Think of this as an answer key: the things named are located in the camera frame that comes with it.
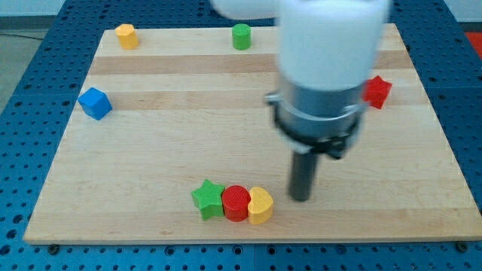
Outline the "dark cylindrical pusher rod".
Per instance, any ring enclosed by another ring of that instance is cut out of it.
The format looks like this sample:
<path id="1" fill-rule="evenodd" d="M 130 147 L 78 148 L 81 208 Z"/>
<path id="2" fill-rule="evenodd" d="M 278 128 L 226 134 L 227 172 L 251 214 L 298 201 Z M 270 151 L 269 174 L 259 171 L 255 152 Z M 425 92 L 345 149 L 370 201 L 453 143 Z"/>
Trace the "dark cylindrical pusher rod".
<path id="1" fill-rule="evenodd" d="M 288 183 L 288 195 L 295 201 L 305 202 L 310 198 L 319 156 L 314 153 L 294 152 Z"/>

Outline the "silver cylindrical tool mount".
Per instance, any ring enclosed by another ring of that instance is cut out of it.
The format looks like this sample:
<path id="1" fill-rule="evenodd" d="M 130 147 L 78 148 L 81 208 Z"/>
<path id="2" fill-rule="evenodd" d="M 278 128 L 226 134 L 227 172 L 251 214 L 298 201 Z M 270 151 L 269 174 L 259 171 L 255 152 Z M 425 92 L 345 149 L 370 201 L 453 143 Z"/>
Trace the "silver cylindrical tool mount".
<path id="1" fill-rule="evenodd" d="M 294 152 L 344 154 L 357 142 L 368 109 L 363 88 L 313 89 L 281 77 L 265 102 L 272 107 L 278 134 Z"/>

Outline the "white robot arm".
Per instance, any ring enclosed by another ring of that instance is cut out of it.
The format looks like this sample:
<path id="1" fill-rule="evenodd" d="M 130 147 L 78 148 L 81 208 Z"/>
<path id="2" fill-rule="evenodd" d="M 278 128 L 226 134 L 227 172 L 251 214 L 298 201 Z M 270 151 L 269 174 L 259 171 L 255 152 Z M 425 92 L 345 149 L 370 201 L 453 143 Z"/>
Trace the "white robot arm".
<path id="1" fill-rule="evenodd" d="M 211 0 L 232 20 L 273 18 L 279 52 L 277 91 L 265 100 L 292 150 L 288 195 L 310 198 L 319 155 L 342 158 L 357 142 L 362 98 L 392 3 Z"/>

